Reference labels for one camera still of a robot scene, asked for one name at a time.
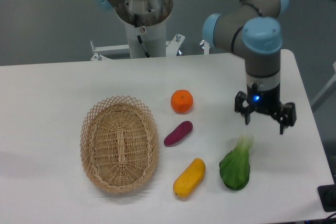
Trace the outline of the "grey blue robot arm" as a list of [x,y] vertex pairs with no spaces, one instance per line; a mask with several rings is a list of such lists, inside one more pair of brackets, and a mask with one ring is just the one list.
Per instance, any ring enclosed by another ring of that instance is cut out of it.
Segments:
[[[132,58],[165,57],[166,21],[172,0],[95,0],[114,9],[124,22]],[[239,0],[240,8],[228,15],[211,14],[202,28],[203,39],[245,62],[246,92],[235,97],[235,111],[246,123],[253,112],[271,116],[280,130],[296,122],[294,103],[280,102],[281,27],[277,21],[289,0]]]

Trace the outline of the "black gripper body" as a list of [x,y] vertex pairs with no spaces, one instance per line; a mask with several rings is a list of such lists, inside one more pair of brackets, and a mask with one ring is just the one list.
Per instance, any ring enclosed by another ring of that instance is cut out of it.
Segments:
[[247,114],[253,112],[276,116],[280,110],[280,73],[269,77],[246,74]]

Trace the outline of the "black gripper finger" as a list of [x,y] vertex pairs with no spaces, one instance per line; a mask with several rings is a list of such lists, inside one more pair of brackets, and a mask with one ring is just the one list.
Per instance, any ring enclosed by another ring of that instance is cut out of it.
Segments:
[[244,117],[246,125],[250,123],[250,115],[253,113],[254,108],[252,108],[248,103],[247,94],[243,93],[242,91],[239,91],[236,94],[234,110],[236,113],[240,113],[241,116]]
[[285,129],[293,127],[296,122],[297,115],[295,103],[281,103],[272,114],[272,118],[279,123],[280,134],[283,134]]

